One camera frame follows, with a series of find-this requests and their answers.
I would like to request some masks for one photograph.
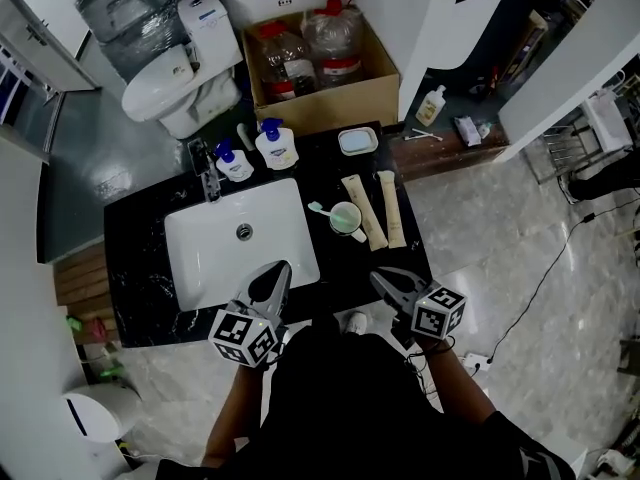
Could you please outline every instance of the tile floor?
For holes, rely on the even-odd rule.
[[[469,297],[456,351],[490,355],[524,309],[571,227],[633,191],[569,206],[555,182],[538,186],[522,157],[407,184],[436,279]],[[630,411],[634,378],[616,373],[618,339],[640,307],[630,238],[636,204],[580,225],[530,312],[476,380],[534,438],[552,429],[589,449],[609,444]],[[372,332],[391,314],[368,306]],[[235,371],[205,342],[125,350],[144,416],[126,439],[141,452],[197,463]],[[265,388],[265,407],[269,382]]]

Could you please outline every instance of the sink drain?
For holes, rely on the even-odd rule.
[[[249,224],[240,224],[236,229],[236,236],[241,242],[246,242],[253,236],[253,228]]]

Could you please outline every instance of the cup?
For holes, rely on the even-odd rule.
[[[362,213],[353,203],[342,202],[331,208],[331,213],[336,214],[338,217],[342,217],[347,222],[342,222],[331,216],[329,218],[329,224],[340,236],[352,236],[358,242],[363,243],[367,241],[367,235],[360,229],[362,224]]]

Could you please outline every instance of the sink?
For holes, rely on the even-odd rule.
[[[245,276],[276,260],[291,264],[292,288],[320,279],[293,178],[172,213],[164,227],[182,311],[226,304]]]

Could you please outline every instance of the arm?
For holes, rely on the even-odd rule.
[[[445,414],[479,425],[496,412],[491,400],[460,364],[453,350],[441,354],[428,354],[429,351],[447,349],[449,345],[446,342],[422,336],[416,337],[416,341],[420,348],[427,352],[429,370]]]
[[[234,439],[250,437],[260,428],[261,368],[240,365],[220,415],[213,425],[202,466],[218,468],[236,453]]]

